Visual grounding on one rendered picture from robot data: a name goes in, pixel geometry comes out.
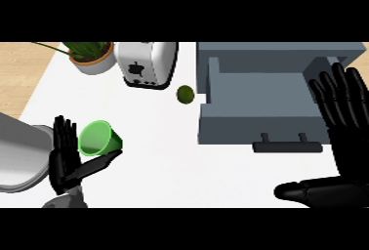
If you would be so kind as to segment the green plastic cup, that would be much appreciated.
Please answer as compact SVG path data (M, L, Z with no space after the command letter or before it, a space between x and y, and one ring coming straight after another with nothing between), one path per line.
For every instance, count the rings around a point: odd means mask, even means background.
M79 137L79 150L85 156L105 155L123 148L123 140L105 120L96 120Z

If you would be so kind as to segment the blue-grey drawer front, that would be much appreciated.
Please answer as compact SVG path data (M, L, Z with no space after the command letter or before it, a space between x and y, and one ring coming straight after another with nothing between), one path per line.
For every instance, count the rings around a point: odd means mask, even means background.
M273 142L297 142L304 133L310 142L330 144L327 123L315 104L201 104L201 145L250 145L263 133Z

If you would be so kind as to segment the dark green avocado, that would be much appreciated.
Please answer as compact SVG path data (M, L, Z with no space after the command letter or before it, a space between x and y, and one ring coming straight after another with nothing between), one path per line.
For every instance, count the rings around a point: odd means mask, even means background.
M183 85L176 92L178 101L183 104L189 104L195 100L195 92L191 86Z

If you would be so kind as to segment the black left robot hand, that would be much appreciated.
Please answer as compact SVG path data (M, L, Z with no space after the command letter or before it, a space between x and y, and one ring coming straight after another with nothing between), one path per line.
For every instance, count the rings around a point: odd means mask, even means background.
M104 170L123 153L113 150L86 163L79 153L77 124L62 115L54 122L54 150L49 154L49 181L58 195L82 184L83 178Z

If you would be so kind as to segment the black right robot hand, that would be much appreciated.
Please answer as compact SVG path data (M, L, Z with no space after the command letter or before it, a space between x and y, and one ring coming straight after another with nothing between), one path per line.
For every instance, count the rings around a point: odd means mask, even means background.
M281 184L275 196L310 208L369 208L369 89L355 67L333 64L309 87L328 126L338 175Z

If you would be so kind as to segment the white toaster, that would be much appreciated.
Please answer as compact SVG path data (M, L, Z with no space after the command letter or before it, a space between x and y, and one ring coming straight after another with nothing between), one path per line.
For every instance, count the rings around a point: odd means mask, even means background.
M178 42L119 42L114 56L130 87L164 90L172 81Z

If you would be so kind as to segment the blue-grey cabinet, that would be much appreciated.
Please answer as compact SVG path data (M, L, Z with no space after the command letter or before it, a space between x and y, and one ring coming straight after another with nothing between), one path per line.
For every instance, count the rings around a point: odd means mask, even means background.
M210 58L223 73L302 73L318 58L349 66L365 53L362 42L198 42L198 93L207 93Z

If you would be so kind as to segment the potted plant in white pot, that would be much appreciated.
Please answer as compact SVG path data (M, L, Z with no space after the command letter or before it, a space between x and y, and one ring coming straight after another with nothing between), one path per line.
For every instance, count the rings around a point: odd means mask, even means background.
M102 74L117 63L113 42L64 42L67 51L40 42L37 45L65 54L79 71L86 75Z

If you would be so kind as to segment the blue-grey open drawer box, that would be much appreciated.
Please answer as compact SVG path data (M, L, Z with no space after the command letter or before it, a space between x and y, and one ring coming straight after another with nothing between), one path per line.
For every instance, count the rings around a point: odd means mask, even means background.
M263 63L262 66L210 58L207 103L256 108L272 105L285 108L288 104L307 107L316 101L309 81L319 77L321 71L330 71L330 61L324 57L306 63L287 61L272 65Z

